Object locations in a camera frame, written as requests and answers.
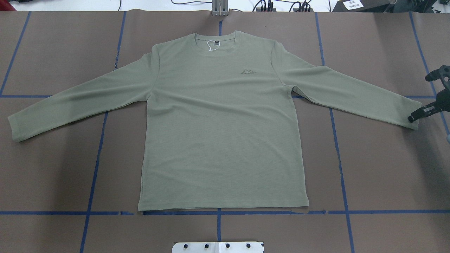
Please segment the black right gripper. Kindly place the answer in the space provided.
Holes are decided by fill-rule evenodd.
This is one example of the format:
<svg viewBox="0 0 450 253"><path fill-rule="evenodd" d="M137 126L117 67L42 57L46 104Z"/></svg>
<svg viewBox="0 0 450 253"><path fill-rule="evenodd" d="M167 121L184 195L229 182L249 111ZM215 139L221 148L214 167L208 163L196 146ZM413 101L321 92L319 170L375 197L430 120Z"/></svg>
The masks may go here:
<svg viewBox="0 0 450 253"><path fill-rule="evenodd" d="M442 111L450 112L449 92L437 93L435 104L428 104L427 106L420 107L419 109L413 111L407 119L409 122L415 122L419 119L429 117Z"/></svg>

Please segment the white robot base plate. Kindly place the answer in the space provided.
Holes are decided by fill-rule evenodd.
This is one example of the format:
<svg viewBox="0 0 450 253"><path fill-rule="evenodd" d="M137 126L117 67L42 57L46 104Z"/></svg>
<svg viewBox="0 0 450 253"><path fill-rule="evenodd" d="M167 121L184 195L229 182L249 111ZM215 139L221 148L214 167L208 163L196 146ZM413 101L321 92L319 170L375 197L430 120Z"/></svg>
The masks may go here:
<svg viewBox="0 0 450 253"><path fill-rule="evenodd" d="M172 247L172 253L264 253L263 242L179 242Z"/></svg>

